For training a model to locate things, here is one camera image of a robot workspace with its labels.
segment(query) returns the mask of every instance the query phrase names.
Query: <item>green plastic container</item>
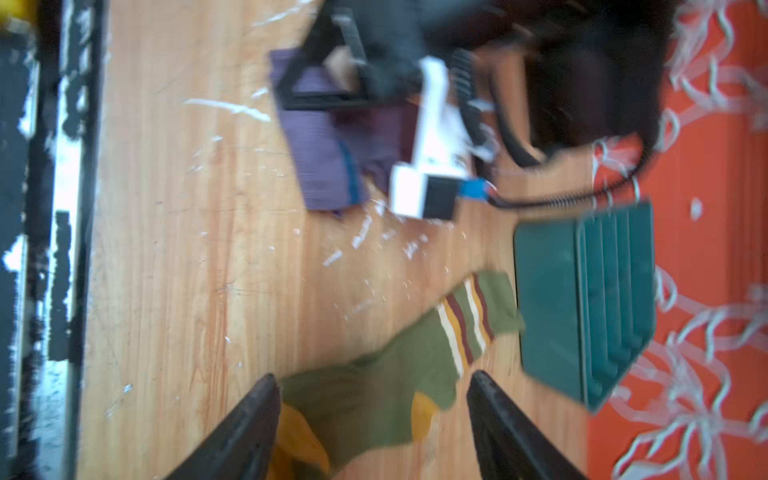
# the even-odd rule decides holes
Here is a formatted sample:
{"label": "green plastic container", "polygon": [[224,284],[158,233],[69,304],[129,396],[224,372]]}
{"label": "green plastic container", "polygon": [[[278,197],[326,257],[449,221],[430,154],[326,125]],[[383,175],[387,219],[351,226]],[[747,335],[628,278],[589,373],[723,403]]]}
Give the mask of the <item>green plastic container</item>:
{"label": "green plastic container", "polygon": [[523,370],[596,412],[656,331],[648,202],[515,231]]}

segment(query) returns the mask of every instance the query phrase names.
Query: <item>wooden floor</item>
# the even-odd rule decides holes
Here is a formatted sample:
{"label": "wooden floor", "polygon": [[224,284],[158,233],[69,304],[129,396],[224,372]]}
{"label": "wooden floor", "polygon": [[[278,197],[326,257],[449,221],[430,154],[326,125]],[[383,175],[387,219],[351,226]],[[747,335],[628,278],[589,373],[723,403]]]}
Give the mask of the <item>wooden floor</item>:
{"label": "wooden floor", "polygon": [[[340,220],[303,209],[271,92],[252,98],[267,86],[267,52],[297,45],[311,22],[316,4],[294,1],[111,3],[79,478],[163,478],[265,373],[370,352],[467,273],[514,271],[518,216],[485,205],[463,204],[441,226],[401,224],[373,204]],[[519,89],[508,95],[524,107]],[[590,181],[584,156],[527,175],[500,161],[509,194]],[[373,224],[355,250],[366,211]],[[403,247],[421,235],[429,242],[409,260]],[[586,468],[585,411],[523,374],[517,336],[476,366]],[[468,378],[427,441],[368,452],[339,478],[478,478]]]}

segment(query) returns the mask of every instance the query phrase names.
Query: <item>purple towel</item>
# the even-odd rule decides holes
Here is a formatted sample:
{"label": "purple towel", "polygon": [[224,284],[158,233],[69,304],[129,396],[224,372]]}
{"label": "purple towel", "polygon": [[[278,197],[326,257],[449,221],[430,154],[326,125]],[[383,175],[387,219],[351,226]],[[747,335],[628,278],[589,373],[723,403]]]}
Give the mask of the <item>purple towel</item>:
{"label": "purple towel", "polygon": [[[270,52],[273,90],[295,51]],[[295,90],[340,89],[325,68],[309,67]],[[384,193],[389,191],[392,165],[403,159],[402,105],[353,111],[285,111],[275,99],[307,210],[340,210],[367,201],[364,174],[370,174]]]}

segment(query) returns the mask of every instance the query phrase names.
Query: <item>scratch mark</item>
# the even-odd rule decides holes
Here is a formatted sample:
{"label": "scratch mark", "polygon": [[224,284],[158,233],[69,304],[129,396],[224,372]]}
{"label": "scratch mark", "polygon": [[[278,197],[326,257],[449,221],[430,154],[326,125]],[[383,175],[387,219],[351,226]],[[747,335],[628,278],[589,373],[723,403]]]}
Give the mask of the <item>scratch mark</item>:
{"label": "scratch mark", "polygon": [[371,305],[371,303],[373,303],[373,298],[366,299],[363,302],[357,304],[355,308],[352,309],[352,314],[356,315],[357,313],[362,312],[363,310],[368,308]]}
{"label": "scratch mark", "polygon": [[324,267],[330,266],[331,263],[337,261],[341,256],[343,255],[343,252],[341,250],[337,250],[331,254],[330,257],[326,258],[326,261],[323,262]]}
{"label": "scratch mark", "polygon": [[134,386],[131,383],[128,383],[126,386],[123,387],[123,392],[120,394],[120,396],[118,396],[118,399],[112,402],[112,405],[110,405],[109,408],[107,408],[104,411],[105,419],[109,419],[110,417],[112,417],[112,412],[114,411],[114,407],[117,406],[118,403],[122,402],[125,396],[133,389],[134,389]]}
{"label": "scratch mark", "polygon": [[313,0],[299,0],[296,3],[296,5],[294,5],[293,7],[289,8],[289,9],[287,9],[286,11],[278,13],[278,14],[275,14],[275,15],[272,15],[267,20],[263,20],[261,22],[256,22],[256,23],[253,23],[251,25],[254,26],[254,27],[261,27],[261,26],[264,26],[264,25],[268,25],[270,23],[278,22],[279,20],[284,19],[285,17],[287,17],[288,15],[290,15],[292,13],[297,13],[299,10],[301,10],[301,7],[303,5],[311,3],[312,1]]}
{"label": "scratch mark", "polygon": [[256,90],[256,91],[253,93],[253,95],[251,95],[250,97],[251,97],[253,100],[256,100],[257,98],[261,98],[261,97],[262,97],[262,96],[264,96],[265,94],[269,93],[269,91],[270,91],[270,89],[269,89],[269,88],[267,88],[267,87],[262,87],[262,88],[259,88],[258,90]]}
{"label": "scratch mark", "polygon": [[272,121],[272,118],[269,115],[262,111],[258,111],[256,108],[248,108],[245,105],[231,104],[225,101],[206,100],[204,98],[188,98],[184,103],[187,105],[203,105],[205,107],[221,108],[223,110],[229,110],[232,112],[232,115],[245,114],[258,121]]}
{"label": "scratch mark", "polygon": [[380,217],[384,217],[386,202],[384,200],[374,200],[373,202],[376,204],[376,213],[378,213]]}
{"label": "scratch mark", "polygon": [[413,254],[419,249],[419,242],[409,242],[405,248],[402,249],[405,252],[408,260],[413,260]]}
{"label": "scratch mark", "polygon": [[370,215],[366,215],[366,219],[362,221],[362,226],[360,227],[360,233],[357,234],[355,238],[352,239],[352,246],[355,250],[357,250],[360,247],[360,244],[363,240],[366,239],[368,236],[368,230],[371,228],[371,223],[373,223],[373,219]]}

